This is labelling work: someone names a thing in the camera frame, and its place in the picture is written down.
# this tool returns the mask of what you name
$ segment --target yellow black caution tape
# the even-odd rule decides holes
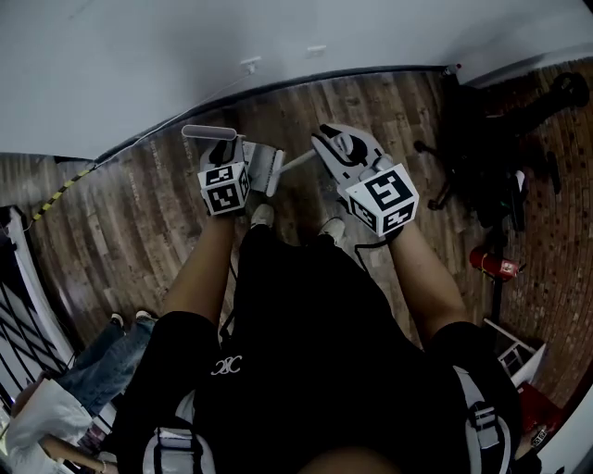
[[[93,166],[90,169],[85,169],[83,171],[81,171],[80,173],[78,173],[76,176],[74,176],[71,180],[68,180],[64,183],[64,185],[59,188],[59,190],[57,190],[57,192],[51,197],[51,199],[49,201],[47,201],[43,206],[41,206],[41,209],[39,209],[39,212],[37,212],[37,214],[35,214],[33,216],[32,222],[29,225],[29,227],[32,225],[33,222],[36,222],[37,220],[39,220],[43,214],[45,214],[45,212],[47,212],[47,210],[53,205],[53,203],[55,201],[57,201],[60,196],[66,192],[66,190],[72,185],[74,184],[76,181],[80,180],[81,178],[85,177],[87,174],[89,174],[91,171],[93,171],[94,169],[96,169],[97,166]]]

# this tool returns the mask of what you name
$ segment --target cable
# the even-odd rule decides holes
[[[145,138],[149,137],[150,135],[153,135],[154,133],[156,133],[157,131],[162,130],[164,127],[166,127],[167,125],[171,124],[173,121],[179,119],[180,117],[184,116],[185,114],[187,114],[188,112],[192,111],[193,109],[200,107],[202,105],[204,105],[206,102],[210,101],[211,99],[213,99],[214,97],[216,97],[218,94],[220,94],[222,91],[225,91],[233,86],[235,86],[236,84],[238,84],[241,81],[244,81],[245,79],[247,79],[249,76],[251,76],[252,74],[249,72],[246,75],[240,77],[239,79],[237,79],[236,81],[231,82],[230,84],[225,85],[224,87],[221,87],[218,91],[212,93],[211,95],[209,95],[208,97],[206,97],[205,99],[203,99],[202,101],[200,101],[198,104],[191,106],[190,108],[188,108],[187,110],[184,110],[184,112],[182,112],[181,114],[177,114],[175,117],[170,118],[169,120],[166,120],[165,122],[161,123],[160,125],[156,126],[156,128],[152,129],[151,131],[148,131],[147,133],[145,133],[144,135],[142,135],[140,138],[138,138],[137,140],[135,140],[132,144],[129,144],[125,147],[123,147],[121,150],[115,152],[112,156],[110,156],[109,158],[105,159],[104,161],[101,161],[100,163],[98,162],[99,158],[96,158],[93,161],[93,164],[90,168],[85,169],[83,171],[80,171],[79,173],[76,174],[76,176],[74,176],[72,179],[66,181],[62,187],[41,207],[41,209],[39,209],[39,211],[37,212],[37,214],[35,214],[32,217],[31,222],[29,223],[29,226],[27,227],[27,229],[25,229],[24,231],[28,231],[31,226],[33,225],[34,222],[36,222],[37,220],[39,220],[43,214],[45,214],[45,212],[47,212],[47,210],[52,206],[52,204],[61,197],[61,195],[63,193],[65,193],[68,188],[74,184],[76,181],[80,180],[81,178],[83,178],[84,176],[86,176],[87,174],[91,173],[92,171],[95,171],[96,169],[101,168],[103,165],[105,165],[106,163],[108,163],[109,161],[111,161],[112,159],[114,159],[115,157],[121,155],[123,152],[125,152],[126,150],[129,150],[130,148],[132,148],[133,146],[136,146],[137,144],[139,144],[142,140],[144,140]]]
[[[360,249],[361,248],[379,248],[379,247],[383,247],[384,245],[389,245],[390,243],[392,243],[399,236],[399,234],[403,230],[404,230],[404,226],[401,226],[401,227],[398,227],[397,229],[395,229],[394,231],[390,231],[389,233],[387,233],[385,235],[385,239],[382,240],[381,242],[377,242],[377,243],[357,243],[356,245],[354,245],[354,253],[356,254],[356,257],[359,259],[360,266],[362,267],[362,269],[364,271],[366,271],[369,275],[371,274],[369,272],[369,270],[367,269],[367,266],[364,265],[364,262],[362,261],[362,255],[360,254]]]
[[[237,281],[237,274],[236,274],[236,272],[234,271],[234,268],[233,268],[233,262],[229,262],[229,268],[231,269],[231,273],[233,274],[233,278],[234,278],[234,280],[235,280],[235,281]]]

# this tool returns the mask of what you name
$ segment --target fire extinguisher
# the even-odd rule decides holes
[[[503,281],[509,281],[517,276],[523,267],[519,264],[490,254],[484,247],[475,247],[470,253],[470,263],[472,267],[478,268],[491,278],[500,278]]]

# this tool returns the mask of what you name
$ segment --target leg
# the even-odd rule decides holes
[[[233,337],[269,344],[283,340],[281,334],[308,331],[312,326],[304,320],[319,337],[347,326],[369,327],[375,316],[395,323],[381,290],[335,245],[344,228],[340,219],[331,219],[310,245],[293,247],[266,226],[254,227],[241,245]],[[360,306],[356,293],[370,294],[371,302]]]
[[[113,343],[99,361],[66,374],[57,383],[81,402],[91,416],[98,415],[130,383],[154,325],[151,319],[138,320],[129,334]]]
[[[218,328],[231,263],[233,237],[233,216],[208,218],[196,248],[165,298],[165,314],[171,311],[196,313]]]
[[[118,457],[121,473],[143,472],[146,444],[155,428],[174,427],[178,404],[202,386],[219,353],[216,328],[205,318],[177,313],[157,322],[113,424],[109,449]]]
[[[107,349],[124,335],[125,331],[118,321],[115,319],[110,320],[91,345],[76,358],[71,370],[83,370],[101,360]]]

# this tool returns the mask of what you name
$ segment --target shoe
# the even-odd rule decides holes
[[[319,231],[318,235],[329,235],[334,239],[334,244],[339,245],[344,237],[344,231],[346,230],[346,224],[341,218],[331,218]]]
[[[113,313],[111,315],[111,322],[116,323],[120,328],[123,329],[123,318],[118,313]]]
[[[271,229],[271,226],[274,224],[274,208],[272,206],[260,204],[256,212],[253,213],[253,216],[251,216],[251,229],[260,224]]]
[[[148,311],[144,311],[143,309],[141,309],[140,311],[138,311],[136,313],[136,320],[138,320],[138,319],[150,319],[152,321],[156,321],[157,320]]]

